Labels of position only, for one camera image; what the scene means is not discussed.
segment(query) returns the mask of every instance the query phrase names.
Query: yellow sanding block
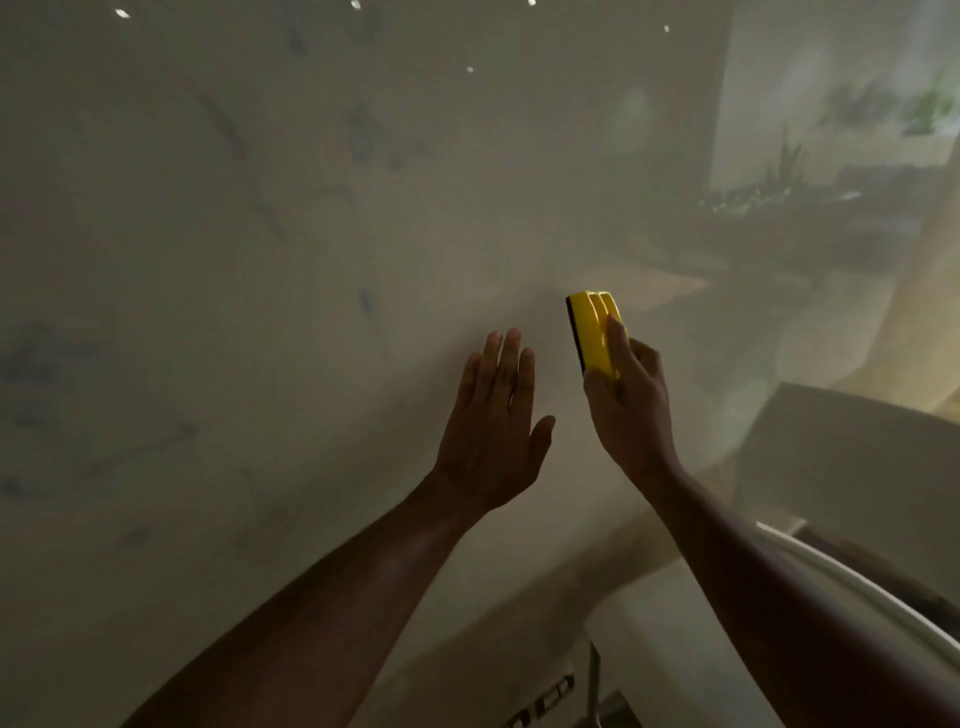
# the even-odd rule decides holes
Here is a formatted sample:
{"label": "yellow sanding block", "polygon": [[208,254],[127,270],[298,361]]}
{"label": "yellow sanding block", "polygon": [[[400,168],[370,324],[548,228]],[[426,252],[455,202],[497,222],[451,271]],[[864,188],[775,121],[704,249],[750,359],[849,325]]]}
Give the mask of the yellow sanding block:
{"label": "yellow sanding block", "polygon": [[581,371],[599,369],[612,379],[619,378],[607,351],[607,315],[611,313],[621,321],[613,296],[607,291],[570,294],[566,297],[566,312],[570,315]]}

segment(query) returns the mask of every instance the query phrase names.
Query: right hand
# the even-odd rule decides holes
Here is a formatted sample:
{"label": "right hand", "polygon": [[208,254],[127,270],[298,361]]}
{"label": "right hand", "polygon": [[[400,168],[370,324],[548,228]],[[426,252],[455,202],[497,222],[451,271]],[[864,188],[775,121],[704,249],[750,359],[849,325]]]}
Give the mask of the right hand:
{"label": "right hand", "polygon": [[584,375],[584,391],[600,443],[642,491],[680,467],[660,354],[628,339],[627,330],[613,316],[606,328],[611,363],[620,379],[591,369]]}

